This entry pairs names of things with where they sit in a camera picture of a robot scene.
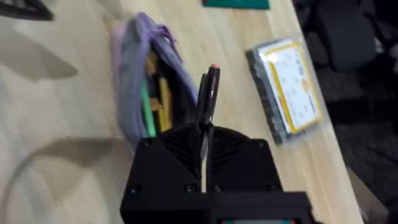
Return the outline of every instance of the yellow pencil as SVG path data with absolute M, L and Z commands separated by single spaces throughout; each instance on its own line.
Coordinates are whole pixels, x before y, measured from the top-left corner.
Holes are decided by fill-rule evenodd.
M 172 113 L 171 113 L 171 95 L 169 84 L 164 77 L 159 78 L 159 88 L 160 88 L 160 99 L 162 100 L 163 111 L 164 111 L 164 124 L 165 130 L 172 127 Z

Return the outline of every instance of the black device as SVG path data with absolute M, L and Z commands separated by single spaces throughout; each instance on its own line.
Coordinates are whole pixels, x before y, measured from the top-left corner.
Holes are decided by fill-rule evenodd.
M 195 122 L 140 140 L 125 224 L 315 223 L 305 192 L 283 192 L 267 141 L 213 126 L 219 80 L 217 66 L 203 75 Z

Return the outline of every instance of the black chair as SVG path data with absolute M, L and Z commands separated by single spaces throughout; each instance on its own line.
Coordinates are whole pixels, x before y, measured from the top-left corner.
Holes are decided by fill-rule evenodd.
M 317 33 L 332 70 L 356 70 L 376 58 L 374 29 L 355 2 L 317 0 L 307 1 L 306 5 L 310 15 L 303 31 Z
M 0 16 L 36 21 L 51 21 L 54 17 L 39 0 L 0 0 Z

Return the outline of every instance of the green pencil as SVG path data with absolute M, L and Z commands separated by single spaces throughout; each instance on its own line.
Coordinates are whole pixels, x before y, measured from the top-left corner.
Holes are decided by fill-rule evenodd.
M 147 80 L 145 79 L 141 89 L 141 96 L 142 96 L 142 110 L 144 111 L 144 118 L 147 126 L 148 136 L 154 138 L 156 137 L 156 127 L 155 127 L 154 115 L 152 114 L 152 110 L 150 108 L 148 84 Z

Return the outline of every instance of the pencil case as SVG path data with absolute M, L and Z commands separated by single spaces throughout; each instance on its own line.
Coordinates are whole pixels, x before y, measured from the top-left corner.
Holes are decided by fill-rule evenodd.
M 118 102 L 118 123 L 133 150 L 148 133 L 142 114 L 141 90 L 146 76 L 145 62 L 150 50 L 161 64 L 172 92 L 173 117 L 177 124 L 191 123 L 198 91 L 183 67 L 174 39 L 165 25 L 156 24 L 143 12 L 117 27 L 112 35 L 113 73 Z

